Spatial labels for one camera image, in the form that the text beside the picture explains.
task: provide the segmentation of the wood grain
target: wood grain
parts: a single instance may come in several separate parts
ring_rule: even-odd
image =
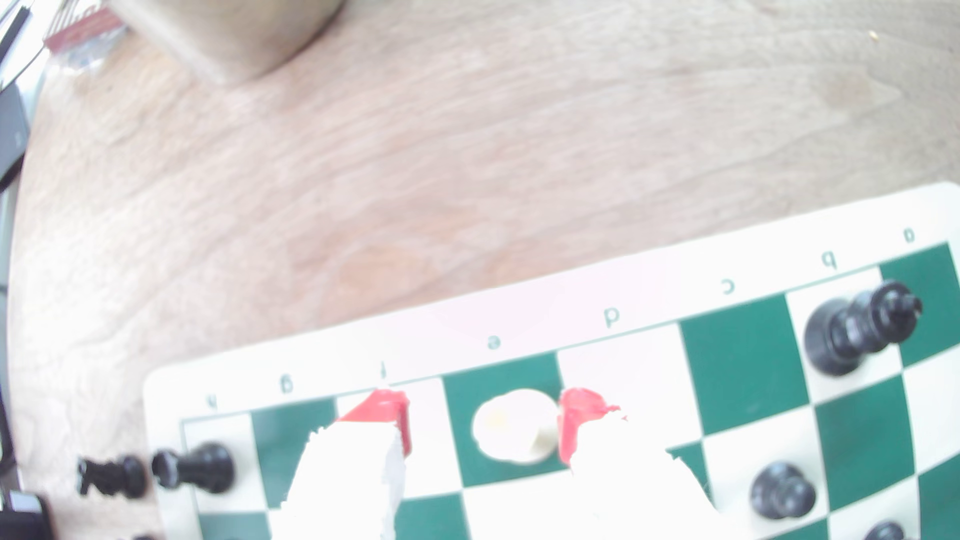
[[[960,3],[349,0],[265,78],[131,36],[51,73],[16,218],[12,424],[60,538],[158,366],[960,178]]]

